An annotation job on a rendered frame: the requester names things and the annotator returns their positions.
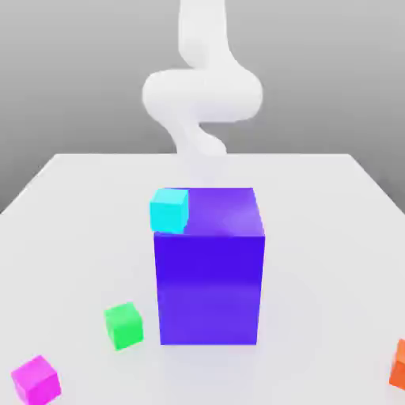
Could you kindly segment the small cyan cube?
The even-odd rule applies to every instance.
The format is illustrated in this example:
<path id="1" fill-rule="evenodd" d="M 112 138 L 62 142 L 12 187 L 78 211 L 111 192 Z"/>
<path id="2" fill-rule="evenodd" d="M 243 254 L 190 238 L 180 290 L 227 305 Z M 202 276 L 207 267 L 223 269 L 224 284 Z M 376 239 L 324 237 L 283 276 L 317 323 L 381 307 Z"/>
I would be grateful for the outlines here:
<path id="1" fill-rule="evenodd" d="M 187 189 L 160 188 L 150 200 L 150 227 L 154 232 L 182 234 L 189 218 Z"/>

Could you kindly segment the small green cube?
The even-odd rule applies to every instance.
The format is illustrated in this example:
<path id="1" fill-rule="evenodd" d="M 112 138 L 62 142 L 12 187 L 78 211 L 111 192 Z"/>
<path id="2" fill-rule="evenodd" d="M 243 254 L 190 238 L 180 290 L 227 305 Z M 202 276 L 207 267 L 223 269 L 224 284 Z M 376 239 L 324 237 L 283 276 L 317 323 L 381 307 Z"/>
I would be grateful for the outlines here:
<path id="1" fill-rule="evenodd" d="M 108 336 L 116 350 L 122 350 L 144 339 L 143 321 L 132 302 L 104 311 Z"/>

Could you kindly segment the small magenta cube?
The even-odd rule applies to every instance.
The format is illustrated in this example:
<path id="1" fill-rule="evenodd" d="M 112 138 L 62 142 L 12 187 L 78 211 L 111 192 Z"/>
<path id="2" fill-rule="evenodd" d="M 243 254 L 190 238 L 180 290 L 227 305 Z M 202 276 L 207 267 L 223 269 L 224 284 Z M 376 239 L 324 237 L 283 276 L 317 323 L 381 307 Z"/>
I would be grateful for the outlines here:
<path id="1" fill-rule="evenodd" d="M 61 395 L 58 374 L 42 355 L 15 369 L 11 378 L 24 405 L 46 405 Z"/>

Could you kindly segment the small orange cube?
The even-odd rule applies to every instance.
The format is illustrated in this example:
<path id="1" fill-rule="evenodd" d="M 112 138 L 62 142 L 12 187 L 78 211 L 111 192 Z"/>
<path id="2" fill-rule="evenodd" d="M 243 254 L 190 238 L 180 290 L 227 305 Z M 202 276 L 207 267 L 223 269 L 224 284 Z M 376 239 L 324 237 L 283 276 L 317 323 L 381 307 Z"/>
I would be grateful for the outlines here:
<path id="1" fill-rule="evenodd" d="M 405 391 L 405 339 L 400 339 L 397 343 L 389 384 Z"/>

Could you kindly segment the large purple box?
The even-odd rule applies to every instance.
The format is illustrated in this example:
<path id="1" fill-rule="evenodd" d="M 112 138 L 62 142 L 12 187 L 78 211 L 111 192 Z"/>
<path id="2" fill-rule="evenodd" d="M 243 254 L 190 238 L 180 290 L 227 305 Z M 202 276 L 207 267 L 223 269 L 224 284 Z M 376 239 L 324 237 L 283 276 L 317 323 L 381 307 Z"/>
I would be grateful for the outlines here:
<path id="1" fill-rule="evenodd" d="M 192 188 L 181 234 L 155 233 L 163 345 L 257 342 L 265 232 L 252 188 Z"/>

